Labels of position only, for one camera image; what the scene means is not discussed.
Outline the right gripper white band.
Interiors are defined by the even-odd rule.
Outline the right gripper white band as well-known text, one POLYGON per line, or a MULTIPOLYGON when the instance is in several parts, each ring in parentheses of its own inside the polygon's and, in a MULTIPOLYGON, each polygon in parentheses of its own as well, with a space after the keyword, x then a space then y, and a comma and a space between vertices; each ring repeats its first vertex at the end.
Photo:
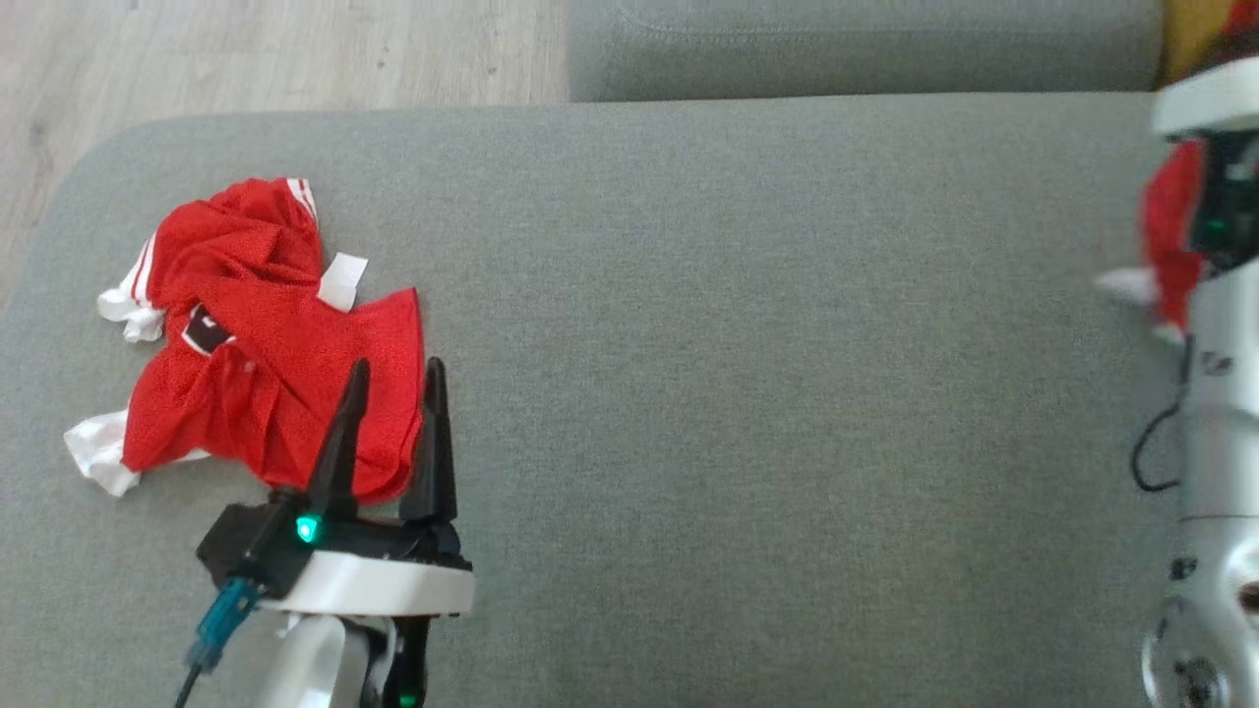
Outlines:
POLYGON ((1153 134, 1197 147, 1186 238, 1210 272, 1256 260, 1256 77, 1255 59, 1231 60, 1170 84, 1153 103, 1153 134))

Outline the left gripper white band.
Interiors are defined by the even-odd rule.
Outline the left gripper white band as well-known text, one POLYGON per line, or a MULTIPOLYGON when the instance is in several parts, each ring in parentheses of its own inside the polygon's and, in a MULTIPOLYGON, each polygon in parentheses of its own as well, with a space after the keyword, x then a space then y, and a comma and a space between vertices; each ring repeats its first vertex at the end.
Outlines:
POLYGON ((353 519, 370 380, 369 360, 356 360, 310 477, 308 511, 279 528, 261 554, 266 603, 279 614, 303 615, 470 614, 475 574, 449 524, 458 503, 444 360, 426 364, 412 481, 397 510, 405 523, 353 519))

